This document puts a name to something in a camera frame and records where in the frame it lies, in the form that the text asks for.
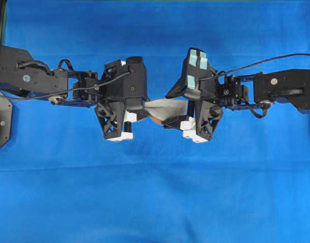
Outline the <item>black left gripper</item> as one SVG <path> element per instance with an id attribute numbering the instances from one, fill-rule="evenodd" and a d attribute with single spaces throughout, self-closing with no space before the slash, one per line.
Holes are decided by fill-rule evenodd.
<path id="1" fill-rule="evenodd" d="M 124 97 L 123 81 L 131 74 L 125 65 L 126 62 L 121 60 L 105 65 L 101 78 L 101 98 L 94 108 L 103 137 L 108 141 L 133 139 L 132 123 L 150 117 L 148 111 L 143 111 L 144 103 L 150 101 L 149 98 Z"/>

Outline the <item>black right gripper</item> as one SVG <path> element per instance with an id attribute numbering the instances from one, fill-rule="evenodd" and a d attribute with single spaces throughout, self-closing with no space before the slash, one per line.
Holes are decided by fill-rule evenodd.
<path id="1" fill-rule="evenodd" d="M 193 87 L 193 76 L 181 76 L 175 85 L 165 95 L 167 99 L 184 97 L 192 99 L 190 88 Z M 195 143 L 204 143 L 212 139 L 212 135 L 223 116 L 222 108 L 209 101 L 190 101 L 192 116 L 179 115 L 162 121 L 164 129 L 183 131 L 183 137 L 192 139 Z"/>

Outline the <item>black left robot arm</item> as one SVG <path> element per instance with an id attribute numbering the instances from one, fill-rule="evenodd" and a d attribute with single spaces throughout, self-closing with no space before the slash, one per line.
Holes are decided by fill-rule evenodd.
<path id="1" fill-rule="evenodd" d="M 14 100 L 93 107 L 109 141 L 133 139 L 132 124 L 150 116 L 144 108 L 149 100 L 147 71 L 138 56 L 108 63 L 99 75 L 75 70 L 68 59 L 51 70 L 27 50 L 0 45 L 0 90 Z"/>

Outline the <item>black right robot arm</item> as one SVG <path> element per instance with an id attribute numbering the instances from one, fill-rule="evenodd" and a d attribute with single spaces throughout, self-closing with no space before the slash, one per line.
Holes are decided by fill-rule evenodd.
<path id="1" fill-rule="evenodd" d="M 275 103 L 290 103 L 300 113 L 310 113 L 310 69 L 290 69 L 273 73 L 200 80 L 192 76 L 186 83 L 178 81 L 166 95 L 188 99 L 186 111 L 165 119 L 166 129 L 178 129 L 185 138 L 196 143 L 207 142 L 223 116 L 223 108 L 249 110 L 256 118 L 264 118 Z"/>

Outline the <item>grey left arm base plate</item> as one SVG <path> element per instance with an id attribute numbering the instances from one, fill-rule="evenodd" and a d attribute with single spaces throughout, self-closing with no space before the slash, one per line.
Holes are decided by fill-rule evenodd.
<path id="1" fill-rule="evenodd" d="M 0 149 L 10 140 L 13 105 L 0 94 Z"/>

